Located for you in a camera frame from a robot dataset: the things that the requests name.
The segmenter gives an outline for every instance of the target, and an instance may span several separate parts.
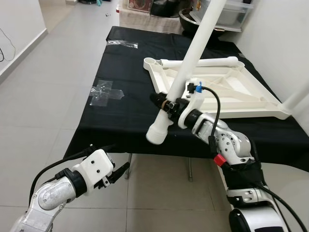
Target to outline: black cable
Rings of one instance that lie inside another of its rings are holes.
[[[85,157],[86,156],[86,153],[84,151],[81,151],[73,156],[70,156],[70,157],[67,157],[67,158],[64,158],[62,160],[59,160],[55,163],[52,163],[51,165],[47,166],[46,168],[42,169],[37,175],[36,177],[34,178],[33,182],[32,182],[32,185],[31,185],[31,189],[30,189],[30,195],[29,195],[29,206],[30,206],[30,202],[31,202],[31,198],[32,198],[32,195],[34,193],[34,189],[35,189],[35,186],[39,180],[39,178],[41,177],[41,175],[43,175],[46,171],[48,171],[49,169],[51,168],[54,168],[66,161],[69,161],[69,160],[76,160],[76,159],[79,159],[79,158],[82,158],[82,157]]]
[[[14,46],[14,44],[12,43],[12,40],[4,33],[4,31],[0,28],[0,31],[3,33],[3,35],[10,41],[10,43],[11,43],[11,46],[14,48],[14,55],[13,55],[13,58],[12,59],[6,59],[5,57],[4,57],[4,54],[3,54],[3,52],[1,51],[1,53],[2,53],[2,58],[3,58],[3,60],[6,60],[6,61],[12,61],[14,58],[15,58],[15,55],[16,55],[16,47]]]
[[[101,147],[100,149],[103,149],[105,152],[107,152],[107,151],[110,151],[110,150],[111,150],[112,148],[114,148],[115,146],[116,146],[116,144],[112,144],[112,145],[103,146],[103,147]],[[31,189],[30,189],[30,195],[29,195],[29,206],[30,206],[30,202],[31,202],[32,195],[33,195],[33,193],[34,193],[35,186],[36,186],[36,184],[37,184],[39,178],[41,177],[41,175],[43,175],[43,174],[44,174],[45,172],[47,172],[48,170],[50,170],[50,169],[52,169],[52,168],[54,168],[54,167],[56,167],[56,166],[58,166],[58,165],[60,165],[60,164],[62,164],[62,163],[64,163],[64,162],[66,162],[66,161],[69,161],[69,160],[76,160],[76,159],[79,159],[79,158],[88,156],[88,155],[89,155],[89,154],[88,154],[89,152],[92,153],[92,152],[94,151],[94,150],[92,150],[92,149],[93,149],[93,147],[86,148],[86,149],[84,149],[83,151],[81,151],[81,152],[79,152],[79,153],[76,153],[76,154],[74,154],[74,155],[72,155],[72,156],[70,156],[70,157],[67,157],[67,158],[64,158],[64,159],[62,159],[62,160],[59,160],[59,161],[57,161],[57,162],[55,162],[55,163],[52,163],[51,165],[49,165],[49,166],[45,167],[44,169],[42,169],[42,170],[36,175],[36,177],[34,178],[34,180],[33,180],[33,182],[32,182]]]
[[[4,54],[2,52],[2,49],[0,48],[0,54],[2,55],[2,59],[0,60],[0,62],[4,61]]]
[[[53,178],[51,178],[51,179],[49,179],[49,180],[46,180],[43,184],[52,182],[52,181],[54,181],[54,180],[56,180],[56,177],[53,177]]]
[[[255,186],[258,189],[261,189],[265,192],[267,192],[270,196],[272,196],[273,198],[275,198],[278,202],[280,202],[281,204],[283,204],[283,206],[292,214],[292,216],[295,218],[295,220],[298,222],[300,228],[302,229],[303,232],[308,232],[305,225],[303,224],[303,222],[301,221],[301,219],[299,218],[299,216],[295,213],[295,211],[288,205],[287,202],[285,202],[281,197],[279,197],[276,193],[274,193],[273,191],[265,188],[264,186],[257,184],[255,182],[250,181],[244,174],[240,173],[241,177],[243,179],[245,179],[247,182],[250,182],[250,184],[252,184],[253,186]],[[288,230],[290,231],[290,228],[285,220],[285,218],[283,217],[283,214],[281,213],[282,218],[288,228]]]
[[[216,127],[217,127],[217,124],[218,124],[218,121],[219,121],[220,110],[221,110],[220,99],[219,99],[219,96],[217,95],[217,93],[215,91],[213,91],[211,88],[207,88],[207,87],[202,86],[202,89],[211,92],[217,100],[217,104],[218,104],[217,114],[216,114],[216,119],[213,123],[213,127],[212,127],[212,130],[211,130],[211,136],[214,136],[214,133],[216,131]]]
[[[261,169],[261,168],[262,168],[262,165],[261,165],[259,156],[258,156],[258,154],[257,154],[257,148],[256,148],[255,141],[254,141],[253,139],[251,139],[251,138],[249,138],[249,141],[250,141],[250,144],[251,144],[251,154],[253,155],[253,157],[254,157],[254,159],[255,159],[255,162],[258,162],[258,163],[259,163],[259,167],[260,167],[260,169]],[[276,201],[276,199],[275,199],[274,197],[273,197],[273,200],[274,200],[274,203],[276,204],[276,206],[277,206],[277,208],[278,208],[278,210],[279,210],[279,212],[280,212],[280,214],[281,214],[281,216],[282,216],[282,218],[283,218],[283,221],[284,221],[284,223],[285,223],[285,225],[286,225],[286,227],[287,227],[287,229],[288,229],[288,232],[291,232],[291,229],[290,229],[290,227],[289,227],[289,225],[288,225],[288,223],[287,223],[287,221],[286,221],[286,219],[285,219],[285,217],[284,217],[282,211],[280,210],[280,208],[279,208],[279,206],[278,206],[278,204],[277,204],[277,201]]]

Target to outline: white plastic frame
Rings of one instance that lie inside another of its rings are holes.
[[[152,58],[144,59],[156,93],[168,93],[179,67],[163,68]],[[235,67],[195,67],[192,73],[202,85],[216,91],[221,100],[220,118],[268,117],[286,119],[290,112],[282,110],[281,103],[238,62]],[[205,100],[200,111],[216,114],[217,102],[214,96],[203,91]],[[183,98],[188,98],[187,91]]]

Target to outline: white pipe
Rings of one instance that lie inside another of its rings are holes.
[[[279,104],[278,108],[291,114],[292,110],[309,94],[309,82],[303,85],[300,90],[292,94],[284,103]]]
[[[163,68],[175,68],[183,64],[182,60],[161,59],[160,61]],[[197,67],[215,67],[215,66],[236,67],[237,65],[238,65],[237,57],[200,59],[197,62]]]
[[[197,29],[197,32],[190,44],[190,47],[183,59],[183,63],[179,68],[177,76],[170,87],[167,99],[175,101],[181,97],[186,80],[191,78],[192,70],[197,65],[198,60],[206,47],[206,44],[212,34],[219,16],[224,8],[226,0],[211,0],[207,11]],[[168,127],[171,121],[165,111],[160,110],[155,122],[149,127],[146,138],[153,144],[161,144],[164,142],[168,134]]]

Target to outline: tiled floor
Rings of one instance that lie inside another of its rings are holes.
[[[0,85],[0,231],[8,231],[25,211],[36,173],[63,157],[105,38],[112,25],[119,25],[116,4],[77,4]],[[128,154],[112,157],[120,166]],[[56,167],[39,182],[77,162]],[[222,184],[209,161],[193,159],[193,175],[188,182],[186,158],[135,154],[128,181],[121,178],[68,204],[54,231],[229,231]]]
[[[48,31],[52,31],[73,9],[65,0],[39,0],[44,22]]]

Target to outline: tape strip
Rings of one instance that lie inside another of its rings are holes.
[[[122,45],[125,47],[132,47],[132,48],[138,48],[139,43],[132,43],[125,40],[108,40],[106,46],[108,45]]]
[[[92,86],[89,95],[92,96],[92,106],[107,106],[108,99],[120,100],[124,97],[122,90],[112,89],[112,81],[105,80],[99,80],[97,86]]]

